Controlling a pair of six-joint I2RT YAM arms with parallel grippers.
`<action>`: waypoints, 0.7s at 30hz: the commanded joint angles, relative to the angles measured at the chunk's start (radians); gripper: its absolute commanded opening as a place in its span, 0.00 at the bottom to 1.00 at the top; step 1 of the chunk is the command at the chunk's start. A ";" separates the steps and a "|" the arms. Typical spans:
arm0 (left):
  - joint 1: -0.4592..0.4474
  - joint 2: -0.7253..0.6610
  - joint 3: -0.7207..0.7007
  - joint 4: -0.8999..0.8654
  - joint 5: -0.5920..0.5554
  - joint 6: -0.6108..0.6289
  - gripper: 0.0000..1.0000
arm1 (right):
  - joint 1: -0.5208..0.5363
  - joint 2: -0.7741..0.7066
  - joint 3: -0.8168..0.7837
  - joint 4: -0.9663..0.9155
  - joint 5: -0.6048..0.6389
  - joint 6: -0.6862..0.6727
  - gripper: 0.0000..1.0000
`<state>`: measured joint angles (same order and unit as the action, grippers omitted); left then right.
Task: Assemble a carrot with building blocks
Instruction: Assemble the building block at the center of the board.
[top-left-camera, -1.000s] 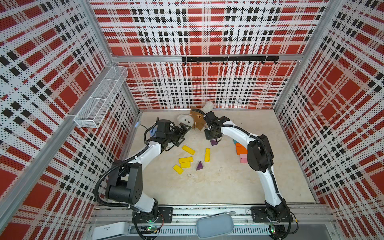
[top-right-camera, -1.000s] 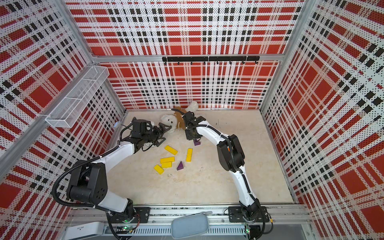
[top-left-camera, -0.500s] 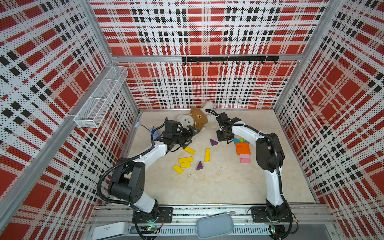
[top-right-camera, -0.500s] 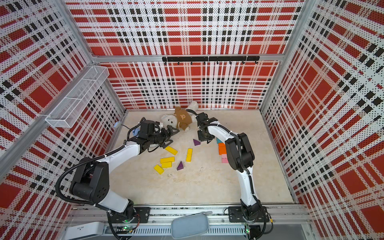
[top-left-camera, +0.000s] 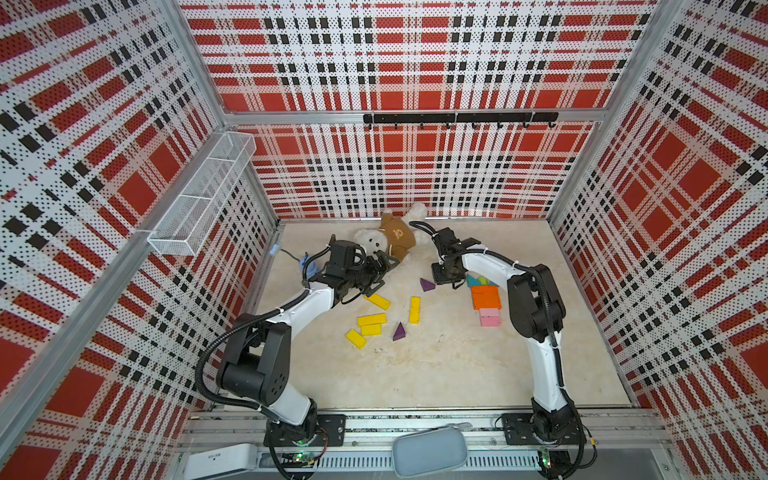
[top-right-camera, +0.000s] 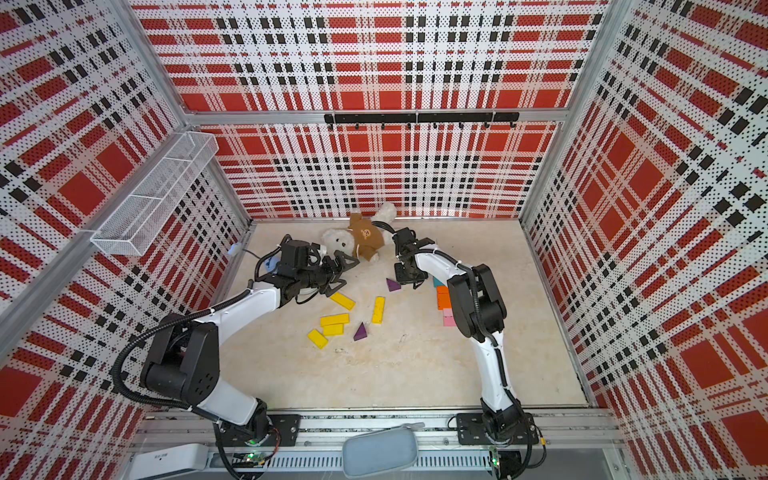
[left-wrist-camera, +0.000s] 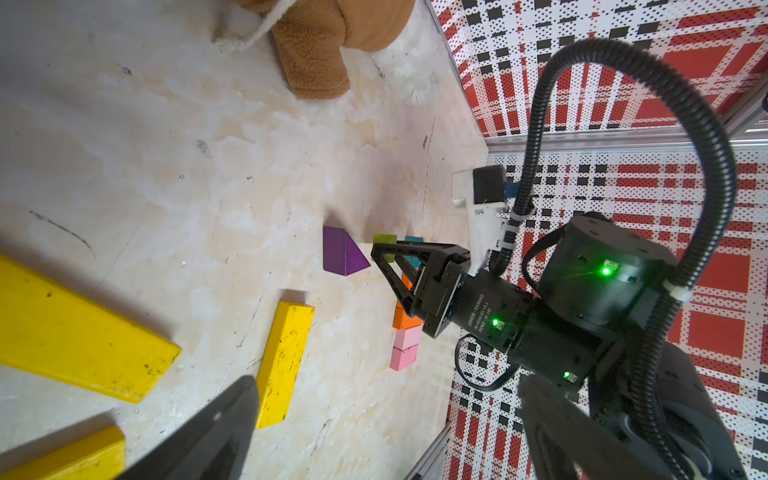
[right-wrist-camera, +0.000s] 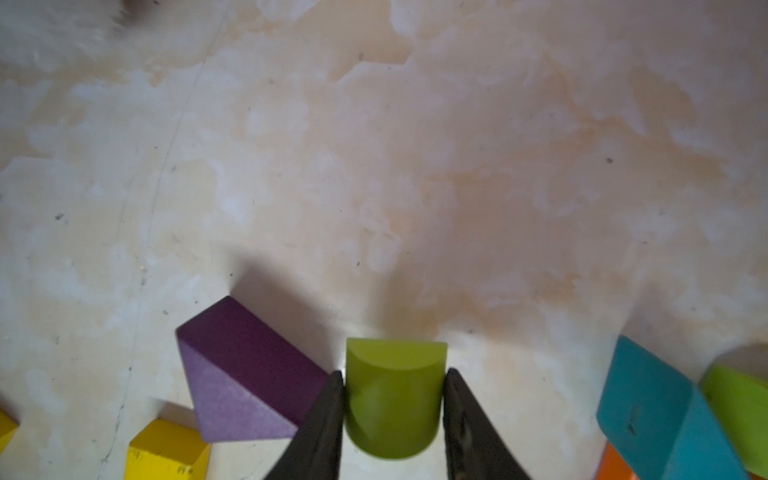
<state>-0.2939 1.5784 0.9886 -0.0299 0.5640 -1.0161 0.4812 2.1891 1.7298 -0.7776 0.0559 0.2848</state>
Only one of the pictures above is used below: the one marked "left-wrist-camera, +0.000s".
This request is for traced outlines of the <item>pink block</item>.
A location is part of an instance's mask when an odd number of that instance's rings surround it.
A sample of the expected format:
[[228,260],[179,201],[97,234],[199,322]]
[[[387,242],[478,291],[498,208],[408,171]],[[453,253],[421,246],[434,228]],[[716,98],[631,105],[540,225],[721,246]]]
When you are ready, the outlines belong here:
[[390,368],[394,371],[402,371],[413,365],[417,360],[418,345],[413,345],[407,349],[392,349]]
[[422,326],[417,325],[407,329],[397,329],[394,347],[405,351],[419,344],[422,335]]

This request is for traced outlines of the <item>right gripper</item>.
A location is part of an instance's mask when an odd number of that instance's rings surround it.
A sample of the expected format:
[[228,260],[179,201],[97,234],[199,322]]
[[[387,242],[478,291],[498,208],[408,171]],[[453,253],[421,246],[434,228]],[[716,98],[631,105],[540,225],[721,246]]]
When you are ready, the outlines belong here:
[[[405,267],[407,287],[387,255]],[[418,270],[405,257],[418,257]],[[455,244],[428,242],[374,243],[371,258],[379,267],[397,301],[410,317],[424,321],[435,338],[450,323],[501,353],[517,349],[540,316],[540,303],[529,292],[486,270],[468,272],[470,252]]]

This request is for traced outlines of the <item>purple triangle block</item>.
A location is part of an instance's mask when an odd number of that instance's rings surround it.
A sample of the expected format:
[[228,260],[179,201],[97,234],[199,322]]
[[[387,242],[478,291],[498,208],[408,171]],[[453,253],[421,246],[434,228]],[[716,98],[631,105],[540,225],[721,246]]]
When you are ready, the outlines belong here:
[[345,229],[328,225],[323,227],[325,271],[350,276],[369,267],[369,260]]

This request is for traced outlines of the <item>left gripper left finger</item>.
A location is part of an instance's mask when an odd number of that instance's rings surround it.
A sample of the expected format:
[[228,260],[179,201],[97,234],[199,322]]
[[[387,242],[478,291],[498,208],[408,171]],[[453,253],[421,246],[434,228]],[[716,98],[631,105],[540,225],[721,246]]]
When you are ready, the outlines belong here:
[[238,479],[259,411],[256,379],[242,376],[121,479]]

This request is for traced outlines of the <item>orange block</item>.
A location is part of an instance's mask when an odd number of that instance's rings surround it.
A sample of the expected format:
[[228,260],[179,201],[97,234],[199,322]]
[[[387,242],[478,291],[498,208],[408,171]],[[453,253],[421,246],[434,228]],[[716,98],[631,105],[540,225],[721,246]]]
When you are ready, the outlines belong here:
[[397,302],[393,316],[393,327],[397,330],[407,330],[411,328],[421,327],[423,321],[418,317],[411,317],[405,313],[402,305]]
[[408,290],[411,290],[413,288],[413,283],[405,273],[401,275],[401,280]]

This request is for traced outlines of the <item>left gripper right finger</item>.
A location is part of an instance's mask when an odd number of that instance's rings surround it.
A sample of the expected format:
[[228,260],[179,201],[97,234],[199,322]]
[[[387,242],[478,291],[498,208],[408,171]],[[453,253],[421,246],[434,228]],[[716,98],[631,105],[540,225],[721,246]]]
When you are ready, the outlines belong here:
[[538,479],[661,479],[537,375],[520,379],[521,418]]

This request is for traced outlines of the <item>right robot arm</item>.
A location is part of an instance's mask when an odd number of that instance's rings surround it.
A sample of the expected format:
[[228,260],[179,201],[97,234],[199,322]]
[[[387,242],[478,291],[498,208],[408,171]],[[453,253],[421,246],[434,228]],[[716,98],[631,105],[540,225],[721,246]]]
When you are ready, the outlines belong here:
[[[561,74],[600,64],[655,93],[687,132],[704,174],[698,225],[681,257],[596,212],[573,217],[526,253],[551,257],[539,279],[502,277],[532,190],[548,104]],[[495,247],[375,243],[372,260],[429,336],[448,324],[507,358],[492,383],[519,377],[521,417],[540,479],[743,479],[746,471],[690,357],[668,333],[730,221],[737,168],[709,103],[674,68],[628,43],[584,39],[543,69],[521,180]]]

